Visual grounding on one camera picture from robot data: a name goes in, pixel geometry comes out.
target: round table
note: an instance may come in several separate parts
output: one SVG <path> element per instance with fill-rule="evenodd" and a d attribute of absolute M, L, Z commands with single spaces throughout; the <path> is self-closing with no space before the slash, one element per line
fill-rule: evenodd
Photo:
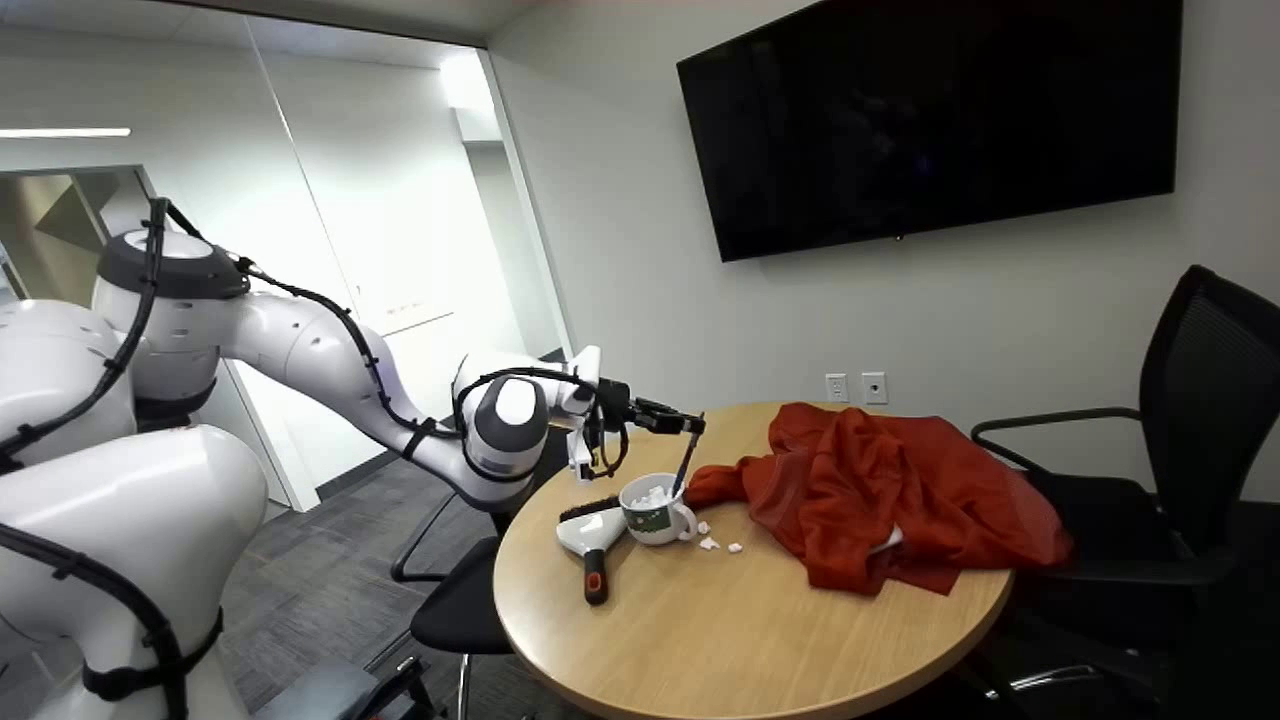
<path fill-rule="evenodd" d="M 763 455 L 776 408 L 710 413 L 691 467 Z M 882 595 L 817 591 L 744 503 L 705 511 L 720 550 L 619 536 L 610 603 L 583 603 L 579 559 L 556 542 L 556 517 L 615 495 L 639 472 L 678 467 L 686 442 L 633 431 L 614 478 L 562 472 L 506 532 L 498 610 L 518 651 L 583 712 L 860 714 L 935 679 L 1003 606 L 1011 572 L 966 572 L 952 595 L 907 585 L 884 585 Z"/>

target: red cloth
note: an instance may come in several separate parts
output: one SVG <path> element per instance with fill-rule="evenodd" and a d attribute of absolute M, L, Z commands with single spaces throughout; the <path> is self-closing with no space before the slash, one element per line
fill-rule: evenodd
<path fill-rule="evenodd" d="M 784 403 L 773 455 L 691 474 L 691 509 L 744 501 L 805 559 L 814 588 L 876 595 L 884 576 L 952 591 L 959 567 L 1067 559 L 1053 503 L 935 416 L 867 416 Z"/>

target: black tv screen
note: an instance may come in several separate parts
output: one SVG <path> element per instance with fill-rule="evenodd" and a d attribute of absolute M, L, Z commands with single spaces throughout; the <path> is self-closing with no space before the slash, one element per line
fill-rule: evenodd
<path fill-rule="evenodd" d="M 682 58 L 723 258 L 1174 190 L 1181 0 L 823 0 Z"/>

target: gray carpet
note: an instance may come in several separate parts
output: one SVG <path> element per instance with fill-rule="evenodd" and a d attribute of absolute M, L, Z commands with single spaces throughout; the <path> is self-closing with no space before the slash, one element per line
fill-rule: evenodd
<path fill-rule="evenodd" d="M 390 567 L 418 528 L 453 490 L 404 459 L 365 462 L 325 495 L 310 517 L 276 517 L 239 556 L 226 591 L 226 661 L 250 707 L 265 707 L 282 686 L 318 662 L 362 662 L 377 676 L 404 654 L 424 661 L 429 691 L 439 707 L 453 699 L 456 654 L 408 641 L 408 621 L 434 585 L 394 585 Z M 443 572 L 481 536 L 487 517 L 453 501 L 434 536 L 411 556 L 411 572 Z M 31 714 L 40 686 L 75 667 L 71 646 L 31 651 L 13 627 L 0 627 L 0 714 Z M 573 720 L 531 673 L 511 654 L 474 662 L 477 720 Z"/>

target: chair leg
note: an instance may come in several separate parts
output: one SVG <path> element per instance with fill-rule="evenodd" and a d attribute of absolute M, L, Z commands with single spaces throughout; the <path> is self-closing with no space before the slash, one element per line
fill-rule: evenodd
<path fill-rule="evenodd" d="M 474 654 L 463 651 L 456 661 L 453 720 L 470 720 L 470 676 L 474 676 Z"/>

